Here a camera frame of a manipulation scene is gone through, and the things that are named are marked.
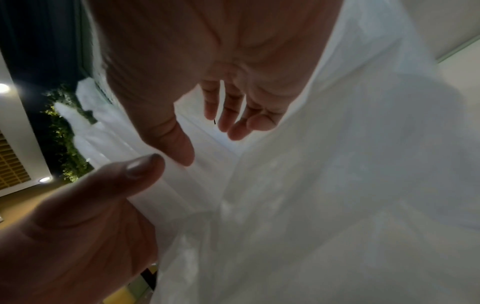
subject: plastic sheet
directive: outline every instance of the plastic sheet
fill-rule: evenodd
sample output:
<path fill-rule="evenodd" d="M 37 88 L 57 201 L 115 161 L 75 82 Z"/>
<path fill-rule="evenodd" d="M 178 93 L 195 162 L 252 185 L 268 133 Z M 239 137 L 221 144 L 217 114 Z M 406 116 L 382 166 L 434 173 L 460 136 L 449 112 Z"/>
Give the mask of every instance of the plastic sheet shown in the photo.
<path fill-rule="evenodd" d="M 91 79 L 77 92 L 94 125 L 57 105 L 82 155 L 99 167 L 152 153 L 96 92 Z M 390 0 L 345 2 L 272 132 L 231 142 L 200 91 L 185 95 L 195 163 L 167 159 L 130 199 L 164 251 L 152 303 L 478 302 L 480 145 L 461 100 Z"/>

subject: fingernail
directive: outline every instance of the fingernail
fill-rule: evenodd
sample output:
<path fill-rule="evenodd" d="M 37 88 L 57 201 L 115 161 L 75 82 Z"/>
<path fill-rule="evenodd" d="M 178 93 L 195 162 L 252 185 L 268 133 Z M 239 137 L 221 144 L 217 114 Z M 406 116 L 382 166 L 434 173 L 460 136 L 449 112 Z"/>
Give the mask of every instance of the fingernail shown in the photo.
<path fill-rule="evenodd" d="M 158 154 L 144 156 L 132 161 L 126 167 L 125 174 L 130 179 L 139 179 L 148 173 L 152 167 L 155 158 L 160 157 Z"/>

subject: hand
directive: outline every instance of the hand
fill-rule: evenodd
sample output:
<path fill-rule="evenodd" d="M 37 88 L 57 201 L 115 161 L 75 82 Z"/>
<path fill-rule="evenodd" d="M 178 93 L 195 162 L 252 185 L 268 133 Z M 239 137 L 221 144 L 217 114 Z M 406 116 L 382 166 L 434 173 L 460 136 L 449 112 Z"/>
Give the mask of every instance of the hand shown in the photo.
<path fill-rule="evenodd" d="M 2 302 L 97 304 L 155 262 L 155 229 L 127 197 L 164 167 L 156 154 L 107 165 L 0 231 Z"/>
<path fill-rule="evenodd" d="M 86 0 L 106 76 L 143 140 L 184 165 L 192 144 L 173 103 L 200 83 L 204 115 L 233 140 L 271 130 L 302 92 L 342 0 Z M 246 109 L 240 108 L 246 95 Z"/>

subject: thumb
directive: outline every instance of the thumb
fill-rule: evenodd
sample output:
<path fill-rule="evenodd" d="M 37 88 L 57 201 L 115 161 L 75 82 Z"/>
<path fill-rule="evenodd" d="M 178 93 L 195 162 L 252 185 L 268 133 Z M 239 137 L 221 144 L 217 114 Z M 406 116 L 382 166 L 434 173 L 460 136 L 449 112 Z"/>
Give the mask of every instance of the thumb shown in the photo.
<path fill-rule="evenodd" d="M 106 165 L 46 199 L 34 211 L 33 219 L 42 227 L 76 226 L 149 188 L 164 169 L 165 161 L 158 154 Z"/>

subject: recessed light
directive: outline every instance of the recessed light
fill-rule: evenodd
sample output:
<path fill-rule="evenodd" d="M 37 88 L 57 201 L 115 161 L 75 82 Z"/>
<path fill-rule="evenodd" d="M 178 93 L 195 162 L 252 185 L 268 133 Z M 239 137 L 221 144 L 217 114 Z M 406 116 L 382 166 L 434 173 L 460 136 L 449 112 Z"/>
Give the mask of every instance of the recessed light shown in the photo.
<path fill-rule="evenodd" d="M 5 94 L 10 92 L 10 86 L 6 84 L 0 84 L 0 94 Z"/>
<path fill-rule="evenodd" d="M 51 181 L 51 180 L 52 180 L 52 178 L 48 176 L 48 177 L 41 178 L 41 179 L 39 179 L 38 181 L 39 181 L 40 183 L 48 183 L 48 182 Z"/>

